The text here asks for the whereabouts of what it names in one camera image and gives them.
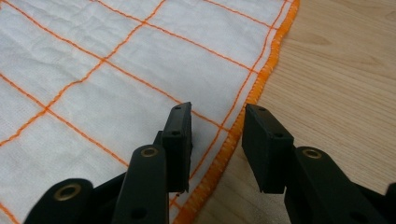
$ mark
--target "screw hole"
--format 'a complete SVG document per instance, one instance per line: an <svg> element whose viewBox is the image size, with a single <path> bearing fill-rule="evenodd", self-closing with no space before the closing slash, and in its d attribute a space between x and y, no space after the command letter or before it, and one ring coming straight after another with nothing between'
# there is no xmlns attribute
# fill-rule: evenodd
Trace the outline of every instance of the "screw hole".
<svg viewBox="0 0 396 224"><path fill-rule="evenodd" d="M148 214L148 211L146 210L146 208L136 208L136 209L132 210L131 218L139 220L139 219L145 218L147 214Z"/></svg>
<svg viewBox="0 0 396 224"><path fill-rule="evenodd" d="M67 201L76 197L81 191L81 185L77 183L68 184L58 189L53 195L56 201Z"/></svg>
<svg viewBox="0 0 396 224"><path fill-rule="evenodd" d="M358 221L359 223L368 223L369 220L367 219L367 217L359 212L351 212L349 213L349 215L355 220Z"/></svg>

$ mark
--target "black plastic part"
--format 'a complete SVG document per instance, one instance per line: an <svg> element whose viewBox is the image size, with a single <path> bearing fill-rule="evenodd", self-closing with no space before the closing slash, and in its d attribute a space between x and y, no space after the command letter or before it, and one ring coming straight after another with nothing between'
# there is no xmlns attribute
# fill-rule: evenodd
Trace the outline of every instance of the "black plastic part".
<svg viewBox="0 0 396 224"><path fill-rule="evenodd" d="M265 108L247 105L242 148L260 191L283 193L294 138Z"/></svg>
<svg viewBox="0 0 396 224"><path fill-rule="evenodd" d="M172 108L163 128L162 146L166 150L169 192L189 190L191 164L191 103Z"/></svg>
<svg viewBox="0 0 396 224"><path fill-rule="evenodd" d="M396 195L394 194L396 193L396 183L389 185L386 195L379 194L360 185L356 185L356 187L388 223L396 223Z"/></svg>
<svg viewBox="0 0 396 224"><path fill-rule="evenodd" d="M111 223L168 223L168 197L165 150L140 147L131 158Z"/></svg>
<svg viewBox="0 0 396 224"><path fill-rule="evenodd" d="M294 150L291 180L288 191L291 198L304 195L311 210L306 223L387 223L375 208L360 193L341 169L325 152L313 147L298 147ZM286 201L288 207L301 206L300 201Z"/></svg>
<svg viewBox="0 0 396 224"><path fill-rule="evenodd" d="M66 179L50 188L30 211L25 224L87 223L92 184L85 179Z"/></svg>

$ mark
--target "orange hem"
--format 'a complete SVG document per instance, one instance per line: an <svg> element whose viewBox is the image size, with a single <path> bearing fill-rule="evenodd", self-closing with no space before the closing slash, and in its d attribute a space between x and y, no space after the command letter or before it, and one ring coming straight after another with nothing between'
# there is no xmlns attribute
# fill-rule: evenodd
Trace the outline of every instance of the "orange hem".
<svg viewBox="0 0 396 224"><path fill-rule="evenodd" d="M257 104L260 95L262 94L262 90L264 84L269 77L270 73L273 71L274 67L277 64L279 57L279 48L280 41L282 37L288 32L291 27L291 24L296 17L298 7L300 5L300 0L295 0L289 9L288 15L285 20L282 22L282 25L276 31L276 35L271 44L271 54L268 58L267 63L260 71L259 75L255 83L253 84L252 90L249 92L245 104ZM190 198L185 202L183 207L181 208L179 214L177 215L174 223L192 223L192 221L197 216L199 210L204 206L205 201L212 194L216 185L219 182L219 179L225 170L228 161L230 160L233 152L235 151L236 145L239 141L239 138L242 134L245 110L242 108L238 117L236 118L233 127L223 145L219 153L216 155L209 169L206 171L205 176L202 178L198 187L192 192Z"/></svg>

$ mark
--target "orange stitched edge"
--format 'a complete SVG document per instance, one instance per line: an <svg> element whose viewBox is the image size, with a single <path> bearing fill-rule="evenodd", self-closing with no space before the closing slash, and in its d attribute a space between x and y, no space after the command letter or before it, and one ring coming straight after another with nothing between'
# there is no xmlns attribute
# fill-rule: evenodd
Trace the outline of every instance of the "orange stitched edge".
<svg viewBox="0 0 396 224"><path fill-rule="evenodd" d="M42 112L48 111L52 116L54 116L55 118L57 118L58 120L60 120L61 122L63 122L64 124L66 124L67 126L69 126L70 128L72 128L74 131L76 131L77 133L79 133L82 137L84 137L85 139L87 139L88 141L94 143L95 145L97 145L99 148L101 148L104 152L108 153L111 157L113 157L114 159L116 159L117 161L119 161L121 164L128 166L128 163L126 161L124 161L123 159L121 159L119 156L117 156L114 152L112 152L110 149L102 146L100 143L98 143L97 141L93 140L92 138L90 138L87 134L85 134L83 131L81 131L80 129L78 129L76 126L72 125L70 122L68 122L66 119L62 118L61 116L57 115L55 112L53 112L52 110L50 110L49 108L46 108L44 106L44 104L42 104L41 102L39 102L33 95L27 93L26 91L24 91L21 87L19 87L17 84L15 84L13 81L9 80L8 78L6 78L3 74L0 73L0 78L2 78L6 83L8 83L10 86L12 86L13 88L15 88L16 90L18 90L20 93L24 94L25 96L27 96L29 99L31 99L32 101L34 101L35 103L37 103L38 105L40 105L41 107L44 108L44 110Z"/></svg>
<svg viewBox="0 0 396 224"><path fill-rule="evenodd" d="M138 18L136 18L136 17L134 17L134 16L131 16L131 15L128 15L128 14L122 12L122 11L119 11L119 10L117 10L117 9L115 9L115 8L113 8L113 7L109 6L109 5L107 5L106 3L102 2L101 0L97 0L96 2L98 2L98 3L101 4L102 6L108 8L109 10L111 10L111 11L113 11L113 12L119 13L121 16L124 16L124 17L126 17L126 18L128 18L128 19L131 19L131 20L134 20L134 21L140 21L140 22L142 22L142 21L139 20ZM176 37L176 38L179 38L179 39L182 39L182 40L184 40L184 41L187 41L187 42L189 42L189 43L191 43L191 44L193 44L193 45L195 45L195 46L197 46L197 47L199 47L199 48L205 49L205 50L209 51L210 53L213 53L213 54L215 54L216 56L218 56L218 57L220 57L220 58L222 58L222 59L225 59L225 60L227 60L227 61L229 61L229 62L231 62L231 63L235 63L235 64L237 64L238 66L241 66L241 67L243 67L243 68L245 68L245 69L247 69L247 70L250 69L247 65L244 65L244 64L242 64L242 63L239 63L239 62L237 62L236 60L233 60L233 59L230 58L230 57L227 57L227 56L224 56L224 55L222 55L222 54L220 54L220 53L218 53L218 52L215 52L213 49L209 49L209 48L207 48L207 47L205 47L205 46L203 46L203 45L201 45L201 44L198 44L198 43L196 43L196 42L194 42L194 41L188 39L187 37L184 37L184 36L182 36L182 35L177 35L177 34L172 33L172 32L170 32L170 31L168 31L168 30L166 30L166 29L163 29L162 27L159 27L159 26L156 26L156 25L154 25L154 24L151 24L151 23L149 23L149 22L146 22L146 25L147 25L147 26L150 26L150 27L152 27L152 28L154 28L154 29L160 30L160 31L162 31L162 32L164 32L164 33L166 33L166 34L168 34L168 35L171 35L171 36L174 36L174 37Z"/></svg>
<svg viewBox="0 0 396 224"><path fill-rule="evenodd" d="M238 99L239 99L239 96L240 96L242 90L245 88L245 85L248 83L248 80L249 80L250 77L251 77L252 69L257 65L257 63L258 63L258 62L260 61L260 59L262 58L262 55L264 54L265 49L266 49L266 47L267 47L268 36L270 35L270 33L271 33L271 31L272 31L272 28L273 28L274 24L275 24L275 23L277 22L277 20L279 19L279 16L282 14L283 7L285 6L285 4L286 4L286 1L283 2L282 8L280 9L280 11L279 11L279 13L278 13L276 19L274 20L273 24L271 25L271 28L270 28L270 30L268 31L268 34L266 35L266 37L265 37L265 39L264 39L262 51L261 51L259 57L257 58L256 62L253 64L253 66L252 66L251 69L249 70L249 73L248 73L248 75L247 75L247 78L245 79L245 81L243 82L241 88L239 89L238 93L236 94L236 97L235 97L235 99L233 100L233 105L231 106L231 108L230 108L230 110L228 111L228 113L227 113L225 119L224 119L223 122L221 123L221 126L224 126L224 123L225 123L225 122L228 120L228 118L231 116L233 110L235 109L236 102L238 102ZM207 154L209 153L209 151L212 149L212 147L215 145L216 141L218 140L219 135L220 135L220 132L221 132L221 129L218 129L215 138L214 138L213 141L210 143L210 146L209 146L208 149L206 150L204 156L200 159L198 165L197 165L197 166L195 167L195 169L193 170L193 172L192 172L192 174L191 174L191 176L190 176L190 179L192 179L192 178L195 176L196 172L199 170L199 168L200 168L201 165L203 164L203 162L204 162L204 160L205 160Z"/></svg>
<svg viewBox="0 0 396 224"><path fill-rule="evenodd" d="M271 54L263 69L260 71L252 90L249 92L245 104L256 104L262 94L263 85L265 84L270 73L274 69L278 61L279 47L282 37L288 32L291 24L297 14L297 9L300 5L300 0L295 0L288 12L287 17L282 22L282 25L276 32L274 40L271 44ZM233 155L235 147L238 143L239 137L242 133L245 111L242 107L236 122L233 124L226 140L221 149L207 170L205 176L201 180L198 187L193 191L190 198L183 205L174 223L192 223L197 216L197 212L202 208L206 199L213 192L219 182L222 172L225 170L229 159Z"/></svg>
<svg viewBox="0 0 396 224"><path fill-rule="evenodd" d="M55 38L60 39L60 40L62 40L63 42L66 42L66 43L70 44L71 46L73 46L73 47L75 47L75 48L77 48L77 49L79 49L79 50L81 50L81 51L83 51L83 52L85 52L85 53L91 55L91 56L94 57L94 58L97 58L97 59L99 59L99 60L104 60L104 59L101 58L100 56L98 56L98 55L96 55L96 54L94 54L94 53L89 52L88 50L86 50L86 49L80 47L79 45L77 45L76 43L72 42L71 40L66 39L66 38L63 38L63 37L61 37L61 36L59 36L59 35L56 35L56 34L53 33L51 30L49 30L48 28L42 26L42 25L41 25L40 23L38 23L35 19L33 19L32 17L30 17L27 13L23 12L21 9L19 9L19 8L13 6L12 4L10 4L7 0L3 0L3 1L4 1L6 4L8 4L9 6L13 7L15 10L19 11L19 12L20 12L23 16L25 16L29 21L31 21L32 23L34 23L35 25L37 25L37 26L38 26L39 28L41 28L42 30L48 32L49 34L51 34L51 35L54 36ZM108 65L112 66L113 68L117 69L118 71L122 72L124 75L126 75L126 76L128 76L128 77L131 77L131 78L133 78L133 79L135 79L135 80L141 82L142 84L146 85L147 87L149 87L149 88L151 88L151 89L153 89L153 90L155 90L155 91L158 91L158 92L162 93L163 95L165 95L166 97L170 98L170 99L173 100L174 102L176 102L176 103L178 103L178 104L181 104L181 102L180 102L179 100L177 100L175 97L171 96L169 93L167 93L167 92L165 92L165 91L159 89L158 87L155 87L155 86L149 84L147 81L145 81L145 80L143 80L143 79L141 79L141 78L139 78L139 77L137 77L137 76L134 76L134 75L132 75L131 73L126 72L124 69L121 69L120 67L116 66L114 63L109 62L109 61L107 61L107 60L104 60L104 62L107 63ZM213 125L215 125L215 126L221 128L221 129L223 129L224 131L226 131L226 132L229 131L228 129L226 129L226 128L224 128L224 127L221 127L221 126L220 126L219 124L217 124L213 119L209 119L209 118L205 117L204 115L199 114L198 112L196 112L196 111L194 111L194 110L192 110L191 112L192 112L194 115L196 115L197 117L199 117L199 118L201 118L201 119L203 119L203 120L206 120L206 121L208 121L209 123L212 123Z"/></svg>
<svg viewBox="0 0 396 224"><path fill-rule="evenodd" d="M222 4L219 4L219 3L216 3L216 2L213 2L213 1L210 1L210 0L204 0L204 1L207 2L207 3L213 4L213 5L215 5L215 6L222 7L222 8L224 8L224 9L227 9L228 11L231 11L231 12L233 12L233 13L235 13L235 14L238 14L238 15L240 15L240 16L243 16L243 17L245 17L245 18L248 18L248 19L250 19L250 20L252 20L252 21L255 21L255 22L257 22L257 23L259 23L259 24L261 24L261 25L264 25L264 26L266 26L266 27L268 27L268 28L269 28L269 27L272 27L272 26L268 25L267 23L265 23L265 22L263 22L263 21L256 20L256 19L254 19L253 17L250 17L250 16L247 15L247 14L244 14L244 13L239 12L239 11L237 11L237 10L231 9L231 8L229 8L229 7L226 7L226 6L222 5Z"/></svg>
<svg viewBox="0 0 396 224"><path fill-rule="evenodd" d="M0 210L6 214L13 224L20 224L20 222L15 218L14 214L12 214L2 203L0 203Z"/></svg>

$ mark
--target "white fabric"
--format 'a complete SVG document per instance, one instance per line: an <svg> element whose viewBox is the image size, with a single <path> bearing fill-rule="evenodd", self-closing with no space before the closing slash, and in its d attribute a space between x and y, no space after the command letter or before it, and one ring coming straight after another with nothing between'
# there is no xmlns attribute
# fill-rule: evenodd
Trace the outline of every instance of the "white fabric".
<svg viewBox="0 0 396 224"><path fill-rule="evenodd" d="M41 195L66 178L98 186L124 172L134 149L152 143L170 109L183 102L194 111L193 192L291 5L217 3L224 7L202 0L0 1L0 223L23 222ZM171 220L177 214L171 207Z"/></svg>

